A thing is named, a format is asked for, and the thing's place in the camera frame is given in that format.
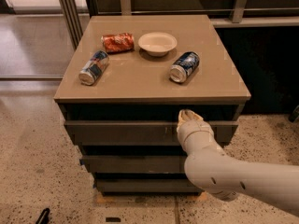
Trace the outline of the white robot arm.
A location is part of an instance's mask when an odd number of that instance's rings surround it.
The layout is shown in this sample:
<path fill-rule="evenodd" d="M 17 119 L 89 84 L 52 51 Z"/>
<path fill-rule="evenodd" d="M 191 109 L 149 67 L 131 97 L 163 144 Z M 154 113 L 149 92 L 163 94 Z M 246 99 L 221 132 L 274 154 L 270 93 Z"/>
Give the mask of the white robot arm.
<path fill-rule="evenodd" d="M 178 113 L 178 141 L 186 152 L 184 172 L 196 187 L 232 201 L 239 193 L 299 216 L 299 167 L 241 161 L 216 142 L 211 126 L 189 109 Z"/>

